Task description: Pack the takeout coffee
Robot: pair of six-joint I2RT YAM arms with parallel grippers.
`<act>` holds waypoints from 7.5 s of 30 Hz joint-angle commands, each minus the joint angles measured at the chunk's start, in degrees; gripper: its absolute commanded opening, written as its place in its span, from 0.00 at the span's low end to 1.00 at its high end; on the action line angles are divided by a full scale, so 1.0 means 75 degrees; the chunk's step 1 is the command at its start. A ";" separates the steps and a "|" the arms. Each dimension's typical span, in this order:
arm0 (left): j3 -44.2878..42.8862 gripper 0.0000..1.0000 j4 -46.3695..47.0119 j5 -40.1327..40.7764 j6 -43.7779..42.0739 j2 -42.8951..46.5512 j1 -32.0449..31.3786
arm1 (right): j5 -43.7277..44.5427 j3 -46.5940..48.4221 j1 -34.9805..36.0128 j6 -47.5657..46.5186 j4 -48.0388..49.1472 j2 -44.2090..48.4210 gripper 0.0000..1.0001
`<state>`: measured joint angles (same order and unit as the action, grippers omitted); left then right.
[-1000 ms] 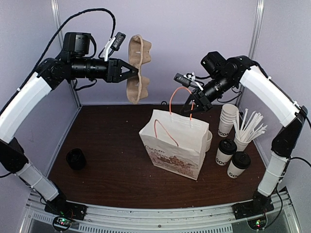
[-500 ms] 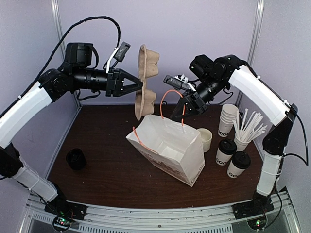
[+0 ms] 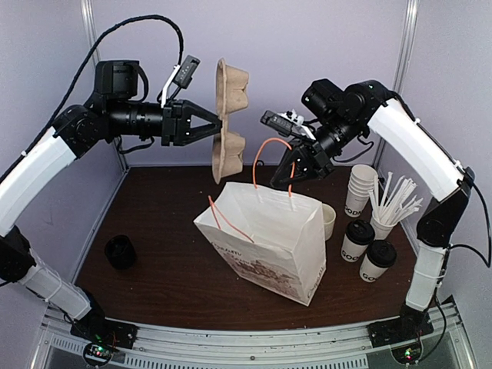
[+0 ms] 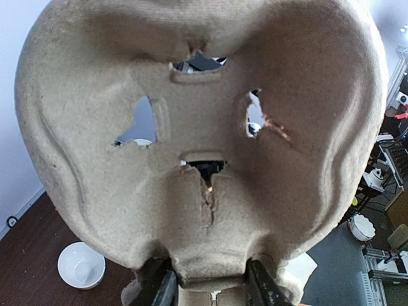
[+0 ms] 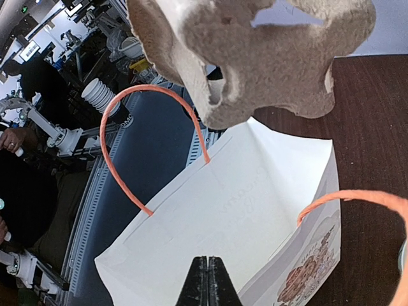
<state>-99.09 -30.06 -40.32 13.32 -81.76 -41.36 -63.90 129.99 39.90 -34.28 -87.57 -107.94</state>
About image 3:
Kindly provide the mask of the white paper cup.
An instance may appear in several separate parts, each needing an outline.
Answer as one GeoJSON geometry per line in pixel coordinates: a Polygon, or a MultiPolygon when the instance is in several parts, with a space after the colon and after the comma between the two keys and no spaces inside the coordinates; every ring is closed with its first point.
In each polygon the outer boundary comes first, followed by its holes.
{"type": "Polygon", "coordinates": [[[365,253],[364,260],[362,261],[359,275],[361,279],[367,283],[375,282],[388,268],[379,268],[372,264],[365,253]]]}
{"type": "Polygon", "coordinates": [[[341,246],[341,257],[347,262],[357,261],[373,240],[374,233],[354,234],[346,231],[341,246]]]}

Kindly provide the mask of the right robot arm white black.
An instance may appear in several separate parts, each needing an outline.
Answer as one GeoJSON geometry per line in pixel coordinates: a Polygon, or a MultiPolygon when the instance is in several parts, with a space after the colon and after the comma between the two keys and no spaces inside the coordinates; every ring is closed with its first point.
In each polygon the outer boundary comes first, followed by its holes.
{"type": "Polygon", "coordinates": [[[350,141],[370,132],[393,147],[429,187],[432,199],[417,223],[419,252],[406,301],[394,322],[394,333],[412,338],[444,278],[454,233],[470,199],[474,173],[463,168],[417,122],[400,95],[375,80],[340,89],[327,79],[313,81],[302,103],[320,123],[315,131],[294,123],[289,113],[266,111],[261,123],[289,138],[288,149],[270,185],[289,185],[325,178],[332,158],[350,141]]]}

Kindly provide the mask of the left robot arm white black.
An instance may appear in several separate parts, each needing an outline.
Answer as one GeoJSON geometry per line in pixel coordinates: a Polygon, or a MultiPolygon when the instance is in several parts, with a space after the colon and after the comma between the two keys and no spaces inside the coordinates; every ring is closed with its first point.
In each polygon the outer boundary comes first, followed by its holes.
{"type": "Polygon", "coordinates": [[[111,333],[104,311],[89,293],[47,266],[15,222],[50,180],[100,141],[134,135],[150,141],[160,138],[164,146],[185,146],[219,133],[222,122],[216,114],[167,94],[172,84],[186,89],[199,63],[187,56],[174,67],[160,102],[150,103],[136,98],[138,83],[148,84],[138,61],[100,61],[89,99],[57,115],[34,148],[1,180],[2,280],[18,282],[56,305],[93,341],[111,333]]]}

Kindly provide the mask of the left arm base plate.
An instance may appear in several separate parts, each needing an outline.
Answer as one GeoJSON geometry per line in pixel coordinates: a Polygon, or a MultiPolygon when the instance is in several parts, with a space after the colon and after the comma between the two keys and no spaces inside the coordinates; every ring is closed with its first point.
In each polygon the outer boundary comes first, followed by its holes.
{"type": "Polygon", "coordinates": [[[106,347],[132,349],[137,337],[138,327],[134,324],[122,323],[105,319],[101,326],[89,326],[85,322],[76,321],[70,333],[106,347]]]}

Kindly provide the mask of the stack of black cup lids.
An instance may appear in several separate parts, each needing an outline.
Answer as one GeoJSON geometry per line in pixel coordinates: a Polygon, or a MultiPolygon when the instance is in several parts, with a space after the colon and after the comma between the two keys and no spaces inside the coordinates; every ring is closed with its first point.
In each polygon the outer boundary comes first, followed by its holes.
{"type": "Polygon", "coordinates": [[[106,243],[105,257],[116,270],[129,269],[137,260],[134,245],[125,234],[116,235],[106,243]]]}

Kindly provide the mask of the white paper takeout bag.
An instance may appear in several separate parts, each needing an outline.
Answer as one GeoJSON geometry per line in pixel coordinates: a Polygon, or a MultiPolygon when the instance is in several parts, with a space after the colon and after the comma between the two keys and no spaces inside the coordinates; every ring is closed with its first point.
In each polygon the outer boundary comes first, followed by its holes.
{"type": "Polygon", "coordinates": [[[241,278],[308,306],[326,271],[322,203],[229,181],[194,225],[241,278]]]}

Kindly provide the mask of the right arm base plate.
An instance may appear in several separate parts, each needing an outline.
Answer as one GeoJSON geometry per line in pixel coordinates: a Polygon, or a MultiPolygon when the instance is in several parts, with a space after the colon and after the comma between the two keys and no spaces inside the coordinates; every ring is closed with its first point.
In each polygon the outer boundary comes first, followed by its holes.
{"type": "Polygon", "coordinates": [[[386,321],[376,321],[367,326],[373,348],[395,345],[405,341],[417,340],[434,332],[431,322],[419,325],[397,317],[386,321]]]}

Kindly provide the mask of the stack of white paper cups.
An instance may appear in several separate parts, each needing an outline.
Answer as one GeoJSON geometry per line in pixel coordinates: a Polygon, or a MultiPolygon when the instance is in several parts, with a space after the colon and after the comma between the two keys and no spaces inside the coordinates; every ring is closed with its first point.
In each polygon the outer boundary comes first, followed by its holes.
{"type": "Polygon", "coordinates": [[[344,205],[345,214],[357,218],[365,209],[369,192],[374,190],[377,172],[369,165],[355,165],[351,169],[347,184],[347,197],[344,205]]]}

